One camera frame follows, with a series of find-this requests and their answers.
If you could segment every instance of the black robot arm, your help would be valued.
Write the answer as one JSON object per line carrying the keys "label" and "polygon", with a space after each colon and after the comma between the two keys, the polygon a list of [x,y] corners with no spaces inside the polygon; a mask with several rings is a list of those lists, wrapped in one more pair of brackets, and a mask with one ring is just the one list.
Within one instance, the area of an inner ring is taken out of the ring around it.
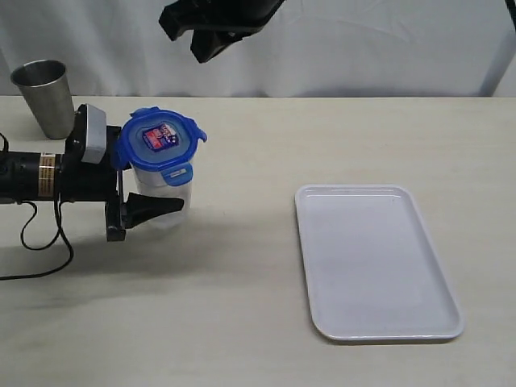
{"label": "black robot arm", "polygon": [[207,62],[268,23],[284,0],[178,0],[166,6],[160,25],[171,40],[193,30],[192,53]]}

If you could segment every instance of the white tray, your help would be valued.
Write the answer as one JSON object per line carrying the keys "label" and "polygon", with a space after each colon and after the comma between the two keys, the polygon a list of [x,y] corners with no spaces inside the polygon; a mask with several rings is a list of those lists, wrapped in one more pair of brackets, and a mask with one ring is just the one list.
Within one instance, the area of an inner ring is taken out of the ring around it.
{"label": "white tray", "polygon": [[410,193],[306,185],[296,194],[310,312],[337,341],[448,340],[464,320]]}

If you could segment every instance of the metal cup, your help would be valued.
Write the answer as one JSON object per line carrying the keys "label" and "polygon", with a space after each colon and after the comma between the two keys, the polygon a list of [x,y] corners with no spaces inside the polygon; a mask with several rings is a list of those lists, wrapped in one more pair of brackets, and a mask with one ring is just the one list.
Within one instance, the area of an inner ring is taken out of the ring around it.
{"label": "metal cup", "polygon": [[66,79],[66,66],[58,60],[37,60],[10,75],[49,139],[64,139],[73,129],[75,110]]}

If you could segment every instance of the white curtain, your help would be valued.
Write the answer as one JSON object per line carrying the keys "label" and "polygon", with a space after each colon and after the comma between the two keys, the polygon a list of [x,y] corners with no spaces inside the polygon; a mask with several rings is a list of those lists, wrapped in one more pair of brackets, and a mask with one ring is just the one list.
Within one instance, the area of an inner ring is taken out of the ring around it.
{"label": "white curtain", "polygon": [[191,34],[173,43],[161,30],[170,2],[0,0],[0,94],[17,93],[16,66],[52,58],[74,94],[516,95],[514,66],[502,76],[516,47],[503,0],[286,0],[207,64],[189,52]]}

